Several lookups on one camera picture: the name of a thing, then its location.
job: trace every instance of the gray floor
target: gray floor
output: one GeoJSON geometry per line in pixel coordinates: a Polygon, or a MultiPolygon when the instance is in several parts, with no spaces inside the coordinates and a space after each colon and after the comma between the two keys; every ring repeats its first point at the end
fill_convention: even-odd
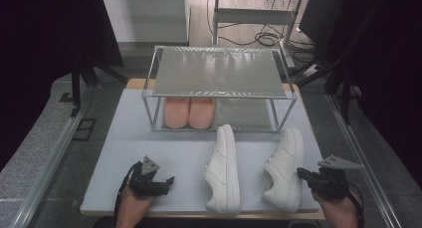
{"type": "MultiPolygon", "coordinates": [[[[222,5],[260,8],[265,0],[222,0],[222,5]]],[[[206,25],[206,0],[188,0],[192,7],[190,46],[211,46],[211,34],[206,25]]],[[[287,7],[288,1],[277,1],[279,8],[287,7]]],[[[233,27],[222,33],[239,42],[247,42],[253,38],[262,27],[233,27]]],[[[306,36],[296,33],[294,39],[305,42],[306,36]]],[[[234,47],[232,44],[220,41],[222,47],[234,47]]],[[[254,44],[251,47],[261,48],[254,44]]],[[[136,53],[122,49],[125,67],[117,70],[129,78],[145,77],[149,58],[144,52],[136,53]]],[[[38,206],[30,227],[91,227],[98,219],[79,213],[85,190],[94,171],[98,156],[106,138],[113,113],[124,86],[111,76],[97,70],[100,84],[95,88],[86,88],[85,92],[92,94],[92,101],[84,119],[95,119],[93,133],[86,141],[72,140],[64,154],[57,172],[38,206]]],[[[324,93],[322,85],[326,78],[301,88],[301,94],[313,125],[316,139],[322,156],[335,154],[337,156],[356,160],[350,151],[350,144],[341,129],[341,123],[331,108],[329,98],[324,93]]],[[[14,220],[19,207],[37,179],[45,160],[60,137],[61,131],[69,121],[72,103],[59,103],[63,93],[71,92],[70,76],[57,80],[52,86],[52,94],[45,110],[37,123],[22,143],[21,147],[0,173],[0,227],[8,227],[14,220]]],[[[357,101],[350,105],[350,121],[359,147],[362,149],[370,168],[373,170],[380,186],[393,207],[402,227],[420,227],[422,216],[420,203],[422,192],[412,179],[403,164],[395,155],[378,131],[363,115],[357,106],[357,101]]],[[[87,136],[80,130],[76,138],[87,136]]],[[[371,194],[360,171],[349,171],[349,181],[361,189],[365,200],[366,227],[387,227],[378,208],[378,203],[371,194]]]]}

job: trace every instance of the human arm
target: human arm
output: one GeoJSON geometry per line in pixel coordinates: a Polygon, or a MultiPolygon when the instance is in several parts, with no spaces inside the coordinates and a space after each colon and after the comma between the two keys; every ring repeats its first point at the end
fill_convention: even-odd
{"type": "Polygon", "coordinates": [[[139,198],[128,186],[124,188],[118,207],[116,228],[133,228],[143,218],[155,197],[139,198]]]}
{"type": "MultiPolygon", "coordinates": [[[[361,205],[362,201],[353,192],[350,193],[361,205]]],[[[327,222],[333,228],[358,227],[357,210],[348,197],[344,197],[341,200],[327,201],[314,191],[312,191],[312,194],[314,200],[317,201],[322,208],[327,222]]]]}

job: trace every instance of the pink slipper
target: pink slipper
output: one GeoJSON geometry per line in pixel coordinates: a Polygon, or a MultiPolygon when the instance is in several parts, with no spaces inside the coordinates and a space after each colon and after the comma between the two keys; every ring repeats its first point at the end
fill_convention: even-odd
{"type": "Polygon", "coordinates": [[[215,99],[192,98],[190,102],[189,125],[197,129],[211,126],[215,107],[215,99]]]}
{"type": "Polygon", "coordinates": [[[165,125],[170,128],[182,128],[189,117],[189,98],[165,99],[165,125]]]}

